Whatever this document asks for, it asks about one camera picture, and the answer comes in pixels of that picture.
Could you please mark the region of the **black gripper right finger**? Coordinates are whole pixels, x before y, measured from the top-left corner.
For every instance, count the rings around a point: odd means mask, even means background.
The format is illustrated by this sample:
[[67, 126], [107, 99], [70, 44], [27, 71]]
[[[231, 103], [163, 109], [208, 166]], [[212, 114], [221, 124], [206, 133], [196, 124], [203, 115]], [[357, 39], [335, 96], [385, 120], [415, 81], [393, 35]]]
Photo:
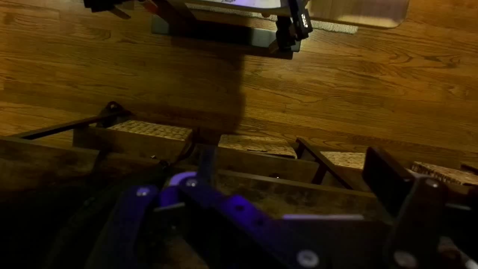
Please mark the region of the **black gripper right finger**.
[[387, 151], [373, 147], [366, 150], [361, 177], [387, 213], [397, 216], [414, 177]]

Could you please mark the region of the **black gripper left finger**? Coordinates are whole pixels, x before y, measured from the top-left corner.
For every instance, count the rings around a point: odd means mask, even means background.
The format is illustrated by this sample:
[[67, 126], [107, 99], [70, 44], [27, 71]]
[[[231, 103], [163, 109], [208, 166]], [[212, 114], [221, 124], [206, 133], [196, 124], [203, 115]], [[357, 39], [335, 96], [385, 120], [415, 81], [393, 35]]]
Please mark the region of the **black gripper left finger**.
[[212, 178], [215, 174], [217, 154], [218, 154], [218, 150], [214, 145], [200, 147], [197, 177], [206, 186], [212, 183]]

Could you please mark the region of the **robot base stand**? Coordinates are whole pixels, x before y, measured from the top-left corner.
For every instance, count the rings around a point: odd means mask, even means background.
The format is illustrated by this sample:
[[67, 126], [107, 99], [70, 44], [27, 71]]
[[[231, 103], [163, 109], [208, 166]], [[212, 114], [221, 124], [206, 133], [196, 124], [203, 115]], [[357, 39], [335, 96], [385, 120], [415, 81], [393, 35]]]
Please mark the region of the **robot base stand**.
[[291, 59], [314, 27], [305, 0], [81, 0], [91, 12], [127, 18], [119, 6], [139, 2], [154, 35], [239, 47], [243, 53]]

